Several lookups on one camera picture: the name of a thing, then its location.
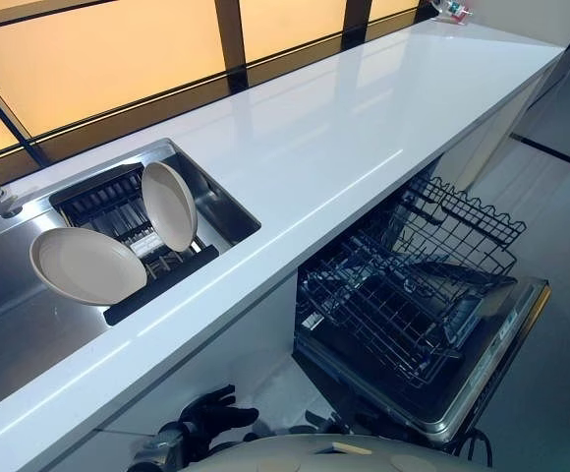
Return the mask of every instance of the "black dish rack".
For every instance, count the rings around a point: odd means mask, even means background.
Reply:
[[[163,244],[147,217],[142,198],[143,165],[120,165],[52,195],[49,202],[69,226],[109,236],[131,248],[147,271],[147,285],[104,312],[115,325],[219,253],[196,237],[183,252]]]
[[[299,270],[297,323],[348,331],[414,387],[430,384],[475,329],[491,290],[515,283],[526,229],[438,178],[415,177]]]

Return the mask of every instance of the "cable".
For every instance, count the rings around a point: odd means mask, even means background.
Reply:
[[[468,459],[473,460],[473,454],[475,453],[475,443],[477,441],[482,441],[485,446],[486,466],[492,468],[492,444],[490,443],[488,436],[486,436],[484,432],[478,430],[477,428],[470,429],[464,435],[450,444],[447,448],[448,452],[452,455],[455,455],[456,457],[459,457],[462,453],[462,449],[464,448],[464,444],[466,444],[467,441],[470,441]]]

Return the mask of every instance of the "white plate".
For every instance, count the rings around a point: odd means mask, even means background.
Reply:
[[[29,247],[31,266],[51,289],[88,305],[113,305],[147,283],[145,267],[114,239],[84,228],[54,228]]]
[[[196,237],[198,214],[183,178],[167,164],[152,162],[143,171],[142,195],[147,217],[160,239],[185,251]]]

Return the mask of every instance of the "dishwasher rack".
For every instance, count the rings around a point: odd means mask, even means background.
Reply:
[[[297,320],[328,321],[409,384],[429,384],[476,327],[491,290],[515,283],[526,229],[438,178],[415,177],[299,270]]]

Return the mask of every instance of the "small bottle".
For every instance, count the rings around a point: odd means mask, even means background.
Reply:
[[[464,25],[467,16],[473,15],[462,2],[454,2],[450,0],[429,0],[440,15],[436,18],[438,21]]]

